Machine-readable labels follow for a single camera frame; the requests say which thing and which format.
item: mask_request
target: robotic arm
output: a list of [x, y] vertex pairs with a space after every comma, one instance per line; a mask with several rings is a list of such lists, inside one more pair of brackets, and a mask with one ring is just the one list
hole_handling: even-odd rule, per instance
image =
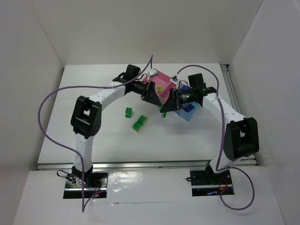
[[[188, 77], [191, 89], [180, 91], [171, 89], [170, 95], [160, 112], [165, 113], [183, 108], [186, 103], [197, 102], [208, 109], [221, 123], [221, 108], [216, 95], [216, 89], [206, 87], [202, 74]], [[250, 156], [259, 151], [257, 122], [254, 118], [246, 118], [236, 112], [221, 97], [219, 97], [225, 116], [225, 138], [223, 154], [219, 162], [219, 169], [230, 167], [234, 161]], [[223, 171], [217, 171], [218, 157], [210, 161], [206, 171], [210, 176]]]
[[[110, 86], [117, 86], [126, 83], [137, 77], [140, 68], [128, 65], [126, 72], [120, 74], [113, 79]], [[143, 83], [141, 81], [133, 81], [112, 89], [104, 89], [90, 97], [80, 96], [75, 104], [71, 125], [76, 137], [76, 150], [81, 153], [84, 162], [85, 182], [89, 182], [89, 175], [92, 173], [93, 164], [91, 160], [92, 146], [94, 136], [101, 127], [102, 111], [116, 99], [126, 95], [129, 92], [140, 94], [142, 100], [161, 106], [160, 100], [155, 92], [154, 82]], [[76, 155], [75, 162], [72, 167], [72, 174], [76, 177], [82, 177], [82, 164], [80, 157]]]

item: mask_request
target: white table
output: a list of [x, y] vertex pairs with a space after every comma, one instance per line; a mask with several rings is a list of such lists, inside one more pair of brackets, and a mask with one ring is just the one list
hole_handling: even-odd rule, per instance
[[[153, 67], [173, 76], [187, 64], [154, 64]], [[220, 95], [230, 103], [220, 65], [198, 64], [209, 68], [219, 78]], [[71, 85], [107, 86], [113, 78], [126, 70], [127, 65], [67, 65], [60, 87]], [[205, 70], [188, 68], [179, 78], [202, 73], [207, 86], [216, 87], [215, 78]], [[75, 135], [70, 125], [76, 99], [97, 93], [96, 89], [70, 89], [57, 94], [47, 133], [56, 141], [75, 147]], [[133, 117], [125, 118], [126, 107], [133, 109]], [[132, 125], [140, 115], [149, 120], [137, 134]], [[220, 146], [221, 124], [206, 109], [196, 111], [190, 122], [173, 112], [161, 117], [158, 107], [129, 93], [108, 106], [102, 113], [102, 126], [95, 136], [92, 160], [99, 162], [185, 161], [211, 160]], [[75, 154], [45, 139], [38, 159], [39, 164], [72, 163]]]
[[[80, 199], [62, 199], [65, 179], [56, 171], [31, 171], [14, 225], [284, 225], [265, 167], [243, 167], [255, 186], [253, 205], [244, 211], [226, 208], [219, 196], [192, 197], [188, 169], [110, 171], [106, 199], [95, 199], [81, 213]], [[251, 199], [246, 176], [232, 170], [233, 207]]]

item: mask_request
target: white wall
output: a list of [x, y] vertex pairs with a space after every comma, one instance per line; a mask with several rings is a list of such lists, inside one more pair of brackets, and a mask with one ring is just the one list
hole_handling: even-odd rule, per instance
[[[57, 88], [62, 64], [23, 0], [0, 1], [0, 218], [12, 224], [42, 144], [38, 106]], [[52, 102], [45, 106], [47, 125]]]
[[229, 63], [262, 0], [31, 0], [64, 64]]
[[229, 72], [258, 120], [261, 153], [287, 225], [299, 224], [300, 0], [264, 0]]

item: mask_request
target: green cube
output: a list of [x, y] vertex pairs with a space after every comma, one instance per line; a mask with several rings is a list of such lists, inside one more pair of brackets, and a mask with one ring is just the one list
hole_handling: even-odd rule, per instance
[[135, 124], [132, 126], [132, 129], [133, 129], [135, 132], [138, 133], [142, 126], [143, 126], [143, 124], [140, 123], [139, 121], [137, 121], [137, 122], [135, 122]]
[[141, 124], [144, 124], [147, 121], [147, 119], [147, 116], [141, 115], [137, 121], [139, 121]]
[[132, 108], [126, 108], [125, 110], [125, 117], [126, 118], [131, 118], [131, 115], [132, 115]]

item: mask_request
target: gray wall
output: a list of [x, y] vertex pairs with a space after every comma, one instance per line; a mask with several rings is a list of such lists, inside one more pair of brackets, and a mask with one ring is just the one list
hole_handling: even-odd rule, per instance
[[[42, 99], [57, 88], [62, 64], [30, 5], [0, 1], [0, 218], [12, 224], [28, 171], [42, 143], [37, 123]], [[42, 117], [46, 127], [53, 99]]]
[[300, 0], [264, 0], [229, 71], [258, 120], [261, 154], [287, 225], [299, 224]]
[[229, 63], [262, 0], [31, 0], [64, 64]]

